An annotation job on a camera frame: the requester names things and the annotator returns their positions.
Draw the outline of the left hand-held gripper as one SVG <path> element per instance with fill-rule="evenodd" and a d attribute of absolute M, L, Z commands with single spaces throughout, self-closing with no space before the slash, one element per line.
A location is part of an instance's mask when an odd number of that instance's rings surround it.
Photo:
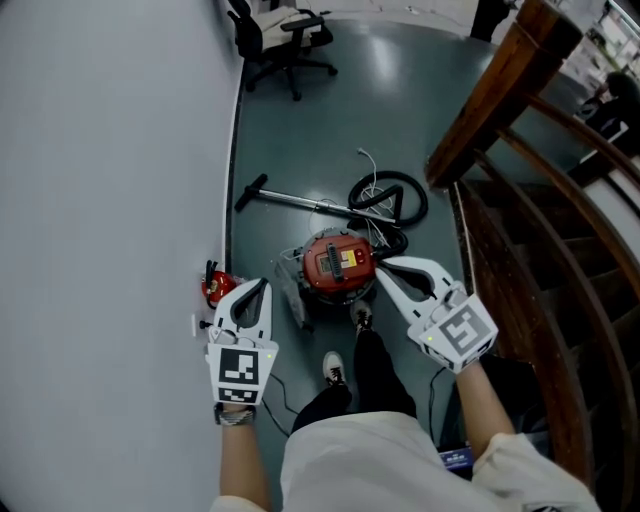
<path fill-rule="evenodd" d="M 272 301 L 271 284 L 259 278 L 237 286 L 218 303 L 205 354 L 216 403 L 261 403 L 279 351 L 270 340 Z M 251 332 L 255 340 L 230 331 Z"/>

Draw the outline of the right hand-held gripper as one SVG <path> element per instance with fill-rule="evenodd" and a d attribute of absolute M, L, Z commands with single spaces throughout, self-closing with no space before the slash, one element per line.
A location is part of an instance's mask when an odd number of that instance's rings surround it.
<path fill-rule="evenodd" d="M 390 257 L 376 276 L 411 324 L 408 338 L 450 372 L 461 373 L 493 346 L 499 329 L 484 304 L 435 260 Z"/>

